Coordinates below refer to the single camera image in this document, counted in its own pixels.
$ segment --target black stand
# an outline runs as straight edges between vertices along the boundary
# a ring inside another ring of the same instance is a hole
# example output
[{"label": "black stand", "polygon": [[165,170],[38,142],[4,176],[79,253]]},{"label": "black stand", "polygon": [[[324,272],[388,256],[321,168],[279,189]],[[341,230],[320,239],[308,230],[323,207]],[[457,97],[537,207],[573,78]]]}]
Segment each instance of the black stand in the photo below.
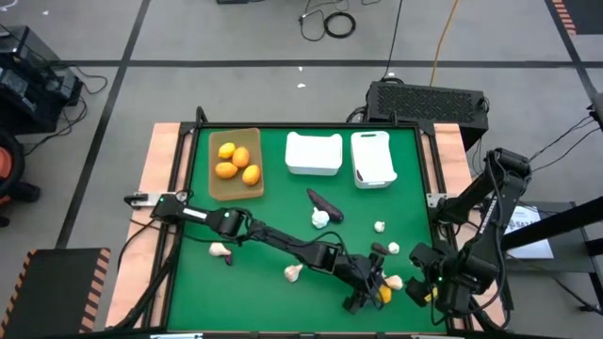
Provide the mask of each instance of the black stand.
[{"label": "black stand", "polygon": [[[603,305],[603,279],[594,258],[603,254],[603,239],[590,240],[582,227],[603,220],[603,197],[580,206],[560,211],[553,216],[531,224],[502,237],[502,249],[510,250],[540,240],[549,239],[554,259],[539,260],[538,266],[555,272],[588,273],[599,307]],[[507,268],[520,268],[509,261]]]}]

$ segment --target white plastic basket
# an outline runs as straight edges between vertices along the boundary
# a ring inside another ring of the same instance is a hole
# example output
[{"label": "white plastic basket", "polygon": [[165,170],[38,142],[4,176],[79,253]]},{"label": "white plastic basket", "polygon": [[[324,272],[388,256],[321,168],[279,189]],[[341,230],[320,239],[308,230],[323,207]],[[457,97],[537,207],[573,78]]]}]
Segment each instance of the white plastic basket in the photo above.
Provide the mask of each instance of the white plastic basket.
[{"label": "white plastic basket", "polygon": [[293,174],[336,175],[342,163],[343,139],[306,137],[291,132],[286,136],[285,162]]},{"label": "white plastic basket", "polygon": [[351,162],[358,188],[383,188],[393,183],[394,172],[389,152],[389,134],[384,131],[357,132],[351,135]]}]

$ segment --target garlic bulb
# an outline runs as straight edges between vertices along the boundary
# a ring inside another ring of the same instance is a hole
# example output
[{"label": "garlic bulb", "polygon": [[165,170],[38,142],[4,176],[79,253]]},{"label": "garlic bulb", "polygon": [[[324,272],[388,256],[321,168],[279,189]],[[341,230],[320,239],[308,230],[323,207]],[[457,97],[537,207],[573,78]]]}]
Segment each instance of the garlic bulb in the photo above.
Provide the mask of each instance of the garlic bulb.
[{"label": "garlic bulb", "polygon": [[294,283],[300,277],[300,271],[302,270],[303,265],[291,265],[285,268],[285,278],[289,280],[290,283]]},{"label": "garlic bulb", "polygon": [[314,227],[321,229],[327,226],[329,222],[329,214],[325,211],[318,211],[316,207],[314,207],[314,213],[312,214],[312,224]]},{"label": "garlic bulb", "polygon": [[387,249],[392,254],[398,254],[399,253],[399,245],[396,244],[395,242],[389,243],[389,245],[387,245]]},{"label": "garlic bulb", "polygon": [[385,231],[385,223],[383,221],[375,221],[375,232],[382,233]]},{"label": "garlic bulb", "polygon": [[387,287],[395,289],[397,291],[402,289],[402,286],[404,285],[404,283],[402,282],[402,278],[399,276],[391,276],[385,278],[385,284],[387,285]]},{"label": "garlic bulb", "polygon": [[213,256],[230,255],[230,250],[226,249],[222,243],[211,243],[209,254]]}]

